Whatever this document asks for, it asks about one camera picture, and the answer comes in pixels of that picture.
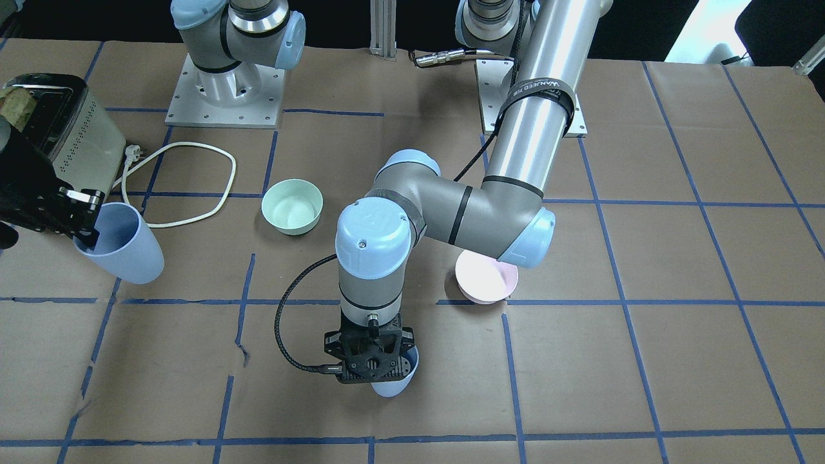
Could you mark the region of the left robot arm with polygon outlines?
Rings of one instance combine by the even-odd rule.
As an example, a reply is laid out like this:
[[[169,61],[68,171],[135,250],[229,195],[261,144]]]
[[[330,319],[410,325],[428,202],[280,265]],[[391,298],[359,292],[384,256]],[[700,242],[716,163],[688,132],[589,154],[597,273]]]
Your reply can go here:
[[[555,216],[545,186],[560,142],[574,127],[578,83],[610,1],[542,1],[487,140],[477,187],[442,176],[419,150],[401,150],[371,190],[338,218],[340,326],[324,336],[336,364],[310,367],[341,383],[401,381],[415,346],[403,325],[405,268],[418,242],[439,242],[518,267],[547,255]]]

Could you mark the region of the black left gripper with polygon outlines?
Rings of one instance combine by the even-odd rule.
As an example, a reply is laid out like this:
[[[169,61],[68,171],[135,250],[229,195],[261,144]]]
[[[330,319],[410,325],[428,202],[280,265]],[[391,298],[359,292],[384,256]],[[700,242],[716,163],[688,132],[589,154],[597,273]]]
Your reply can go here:
[[[366,326],[341,314],[340,325],[325,333],[324,349],[341,362],[322,366],[322,373],[344,384],[380,382],[400,371],[402,354],[415,347],[413,329],[402,326],[400,314],[386,324],[371,320]]]

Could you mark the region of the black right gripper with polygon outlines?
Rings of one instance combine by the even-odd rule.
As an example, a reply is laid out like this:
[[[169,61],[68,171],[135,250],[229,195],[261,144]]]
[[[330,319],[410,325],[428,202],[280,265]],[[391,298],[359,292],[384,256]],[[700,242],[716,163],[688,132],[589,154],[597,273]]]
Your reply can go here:
[[[75,190],[61,180],[49,161],[23,133],[1,118],[2,249],[19,240],[14,226],[73,238],[82,251],[94,250],[100,233],[95,229],[102,191]]]

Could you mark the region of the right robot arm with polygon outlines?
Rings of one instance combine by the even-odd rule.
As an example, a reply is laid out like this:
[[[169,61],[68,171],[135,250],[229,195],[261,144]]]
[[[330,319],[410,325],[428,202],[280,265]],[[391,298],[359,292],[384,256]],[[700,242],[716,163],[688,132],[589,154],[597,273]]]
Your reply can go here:
[[[274,128],[306,19],[286,1],[173,1],[188,56],[171,126]],[[17,227],[97,243],[95,221],[127,173],[122,132],[78,76],[20,75],[2,87],[2,248]]]

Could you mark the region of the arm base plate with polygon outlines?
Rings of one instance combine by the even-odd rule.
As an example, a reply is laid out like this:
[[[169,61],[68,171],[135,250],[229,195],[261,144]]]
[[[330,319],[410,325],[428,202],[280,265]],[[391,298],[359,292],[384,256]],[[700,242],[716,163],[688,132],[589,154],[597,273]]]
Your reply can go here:
[[[478,105],[480,105],[482,132],[485,136],[492,134],[499,109],[508,92],[512,77],[514,61],[510,59],[481,58],[476,61],[476,79],[478,83]],[[583,138],[588,135],[587,122],[579,97],[575,97],[575,114],[566,138]]]
[[[224,73],[206,73],[186,56],[168,126],[275,130],[280,123],[286,71],[241,63]]]

